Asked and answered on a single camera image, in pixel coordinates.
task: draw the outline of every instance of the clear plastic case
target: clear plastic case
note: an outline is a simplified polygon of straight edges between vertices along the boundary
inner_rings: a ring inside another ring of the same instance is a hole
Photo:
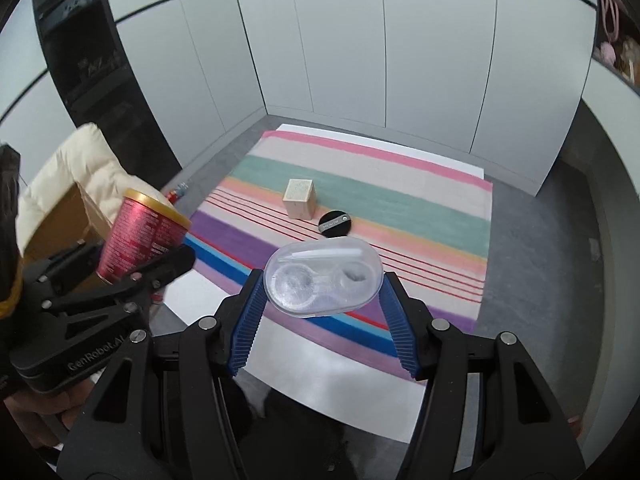
[[[378,253],[348,236],[289,244],[273,253],[264,268],[271,303],[295,317],[360,308],[376,296],[382,279]]]

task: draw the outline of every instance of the finger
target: finger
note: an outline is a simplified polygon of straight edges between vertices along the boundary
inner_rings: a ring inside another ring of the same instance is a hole
[[[24,412],[40,415],[55,415],[71,408],[69,395],[66,392],[49,397],[31,390],[20,390],[7,399],[7,402]]]
[[[70,410],[66,410],[66,412],[60,415],[60,418],[62,419],[62,424],[64,424],[68,430],[71,429],[71,427],[76,421],[76,418],[78,418],[80,413],[82,413],[82,408],[83,408],[82,406],[75,406]]]
[[[54,433],[36,413],[12,413],[18,428],[24,433],[33,447],[53,447],[60,443]]]
[[[71,407],[84,404],[87,397],[91,393],[91,390],[93,389],[94,389],[93,381],[89,379],[85,379],[81,383],[78,383],[75,386],[73,386],[71,389],[67,390],[66,392],[69,395],[69,403]]]

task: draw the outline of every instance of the colorful striped mat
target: colorful striped mat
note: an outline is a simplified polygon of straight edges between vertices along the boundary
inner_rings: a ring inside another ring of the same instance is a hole
[[[314,220],[282,205],[290,178],[312,178]],[[464,332],[478,318],[492,209],[492,184],[461,171],[355,142],[266,132],[191,217],[195,269],[237,294],[253,268],[291,242],[320,238],[332,209],[353,218],[351,236],[380,254],[407,293]],[[347,314],[297,319],[268,304],[265,316],[317,344],[384,372],[401,368],[378,300]]]

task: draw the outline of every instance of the red can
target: red can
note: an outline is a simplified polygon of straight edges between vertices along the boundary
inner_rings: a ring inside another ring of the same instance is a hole
[[[134,267],[180,245],[190,227],[191,221],[172,207],[127,189],[96,273],[115,283]],[[162,301],[162,294],[154,300]]]

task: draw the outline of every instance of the wooden block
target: wooden block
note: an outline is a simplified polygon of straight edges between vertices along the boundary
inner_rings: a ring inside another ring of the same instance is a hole
[[[282,197],[289,218],[311,220],[316,211],[316,190],[312,180],[292,178]]]

